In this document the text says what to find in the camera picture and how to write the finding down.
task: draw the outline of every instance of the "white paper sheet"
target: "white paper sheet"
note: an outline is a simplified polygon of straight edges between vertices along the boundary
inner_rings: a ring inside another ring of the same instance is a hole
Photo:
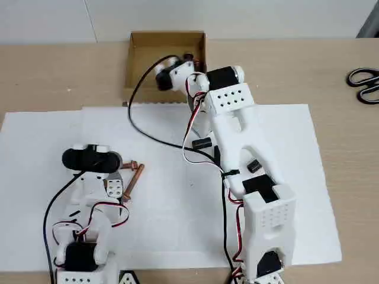
[[[189,115],[185,105],[133,109],[142,129],[178,144]],[[284,177],[297,194],[293,263],[340,261],[338,232],[308,106],[262,105],[259,115]],[[112,145],[124,159],[146,164],[133,192],[130,222],[115,236],[122,240],[117,250],[123,264],[135,269],[227,266],[217,170],[186,164],[180,150],[144,138],[125,123],[124,108],[85,108],[82,118],[83,141]],[[234,209],[228,206],[231,252],[236,250]]]
[[[133,111],[142,129],[181,142],[190,115],[186,106],[139,105]],[[284,176],[298,198],[294,264],[340,261],[338,233],[308,107],[260,106],[260,115]],[[133,159],[146,165],[128,205],[130,220],[113,231],[113,249],[121,267],[227,266],[217,170],[186,164],[180,150],[135,132],[125,108],[85,108],[82,113],[7,114],[0,136],[0,214],[4,227],[0,251],[6,256],[0,257],[0,271],[47,269],[42,239],[44,210],[70,178],[60,161],[63,151],[80,140],[111,145],[125,161]],[[125,176],[129,178],[130,173],[126,171]],[[54,206],[51,222],[62,212],[68,195]],[[228,205],[231,254],[236,249],[234,209]]]
[[[80,135],[81,112],[18,112],[0,135],[0,271],[47,270],[42,222],[47,204],[72,176],[62,153]],[[53,206],[49,224],[69,194]],[[50,245],[55,249],[50,238]]]

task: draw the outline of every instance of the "copper rod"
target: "copper rod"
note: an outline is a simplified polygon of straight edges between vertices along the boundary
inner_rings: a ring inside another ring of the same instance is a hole
[[[128,184],[128,187],[126,188],[124,192],[124,200],[128,201],[130,199],[131,191],[133,190],[134,186],[136,185],[138,178],[140,177],[142,171],[144,169],[144,164],[140,164],[138,169],[136,170],[134,176],[132,177],[131,181]]]

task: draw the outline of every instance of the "brown box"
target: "brown box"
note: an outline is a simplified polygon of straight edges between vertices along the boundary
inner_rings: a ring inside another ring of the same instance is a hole
[[[141,76],[154,62],[167,55],[192,53],[206,71],[205,34],[202,31],[135,31],[130,35],[124,101],[127,102]],[[159,91],[151,71],[134,102],[185,102],[184,94]]]

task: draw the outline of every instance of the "table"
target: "table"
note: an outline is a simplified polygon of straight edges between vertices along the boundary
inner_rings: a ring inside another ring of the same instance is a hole
[[[0,46],[0,114],[120,105],[128,42]],[[372,283],[379,267],[379,106],[345,84],[379,67],[379,40],[208,40],[208,69],[241,65],[259,104],[309,104],[343,261],[291,267],[286,283]],[[223,283],[227,269],[137,271],[141,283]],[[0,273],[0,282],[47,283],[46,272]]]

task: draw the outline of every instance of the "scissors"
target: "scissors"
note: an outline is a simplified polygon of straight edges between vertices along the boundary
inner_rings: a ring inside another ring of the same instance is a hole
[[[359,73],[366,73],[372,76],[360,81],[353,80],[353,77]],[[347,75],[346,83],[350,87],[367,86],[367,88],[362,89],[357,93],[356,98],[363,104],[367,104],[367,105],[379,104],[379,99],[368,99],[366,97],[366,94],[368,93],[379,91],[379,69],[368,68],[368,67],[355,69]]]

